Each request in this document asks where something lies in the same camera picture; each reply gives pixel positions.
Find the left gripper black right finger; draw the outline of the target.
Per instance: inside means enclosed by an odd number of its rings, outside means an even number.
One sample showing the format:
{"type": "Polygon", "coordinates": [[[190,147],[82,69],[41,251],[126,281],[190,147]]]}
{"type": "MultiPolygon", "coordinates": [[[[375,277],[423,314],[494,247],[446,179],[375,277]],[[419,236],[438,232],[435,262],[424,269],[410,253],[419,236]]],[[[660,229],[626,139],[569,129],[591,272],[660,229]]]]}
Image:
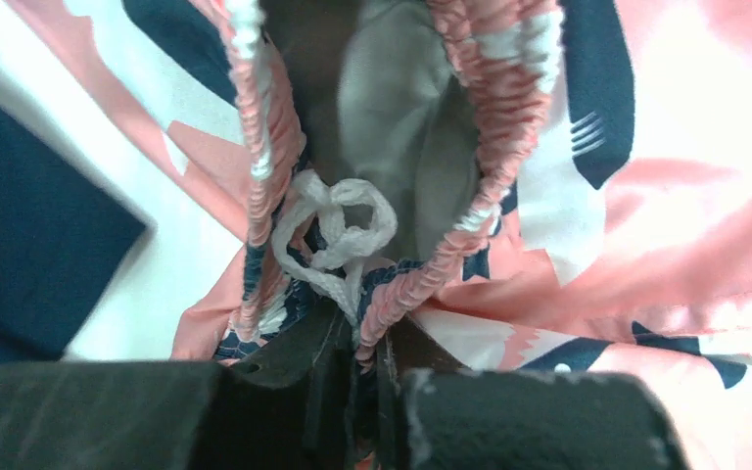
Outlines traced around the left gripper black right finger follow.
{"type": "Polygon", "coordinates": [[[669,415],[636,378],[473,371],[410,319],[380,341],[384,469],[684,469],[669,415]]]}

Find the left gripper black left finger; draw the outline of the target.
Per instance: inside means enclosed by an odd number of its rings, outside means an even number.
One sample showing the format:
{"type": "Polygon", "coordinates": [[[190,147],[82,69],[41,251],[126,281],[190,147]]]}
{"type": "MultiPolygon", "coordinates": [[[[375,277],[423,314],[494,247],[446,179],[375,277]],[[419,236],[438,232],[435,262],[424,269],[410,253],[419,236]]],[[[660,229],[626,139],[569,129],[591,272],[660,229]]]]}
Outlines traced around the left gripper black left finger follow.
{"type": "Polygon", "coordinates": [[[244,360],[0,366],[0,469],[341,469],[350,327],[320,306],[244,360]]]}

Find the pink navy floral shorts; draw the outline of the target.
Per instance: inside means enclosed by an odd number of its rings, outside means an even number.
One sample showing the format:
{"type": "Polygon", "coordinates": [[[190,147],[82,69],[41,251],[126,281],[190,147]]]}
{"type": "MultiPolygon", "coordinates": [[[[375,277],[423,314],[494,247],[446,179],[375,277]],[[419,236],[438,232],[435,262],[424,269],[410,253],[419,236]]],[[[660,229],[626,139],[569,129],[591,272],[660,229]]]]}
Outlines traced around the pink navy floral shorts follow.
{"type": "Polygon", "coordinates": [[[618,372],[752,469],[752,1],[14,1],[241,241],[176,359],[327,300],[475,369],[618,372]]]}

